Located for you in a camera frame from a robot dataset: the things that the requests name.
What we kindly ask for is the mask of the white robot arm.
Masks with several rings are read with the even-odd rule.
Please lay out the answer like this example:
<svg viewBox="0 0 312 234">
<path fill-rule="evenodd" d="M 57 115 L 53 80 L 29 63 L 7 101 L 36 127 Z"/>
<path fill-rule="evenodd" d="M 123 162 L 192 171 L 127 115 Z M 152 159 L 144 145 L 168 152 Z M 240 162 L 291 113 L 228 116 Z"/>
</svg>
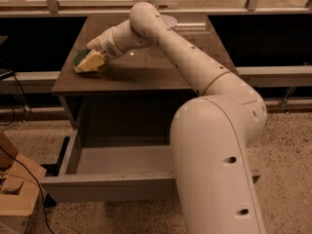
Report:
<svg viewBox="0 0 312 234">
<path fill-rule="evenodd" d="M 73 62 L 97 70 L 132 49 L 156 45 L 196 97 L 171 124 L 175 183 L 187 234 L 266 234 L 246 155 L 263 130 L 262 97 L 225 66 L 175 33 L 151 4 L 140 2 L 128 20 L 105 30 Z"/>
</svg>

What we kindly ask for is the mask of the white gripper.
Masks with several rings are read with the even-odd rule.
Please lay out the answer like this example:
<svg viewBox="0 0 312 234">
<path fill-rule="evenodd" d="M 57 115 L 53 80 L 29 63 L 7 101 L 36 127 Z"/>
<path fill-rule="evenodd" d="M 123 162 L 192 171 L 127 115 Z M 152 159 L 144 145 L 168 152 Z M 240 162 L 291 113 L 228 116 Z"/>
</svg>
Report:
<svg viewBox="0 0 312 234">
<path fill-rule="evenodd" d="M 86 47 L 90 50 L 87 56 L 73 68 L 76 73 L 86 73 L 97 71 L 105 64 L 104 57 L 108 59 L 118 59 L 125 52 L 122 50 L 123 31 L 116 26 L 110 27 L 87 43 Z"/>
</svg>

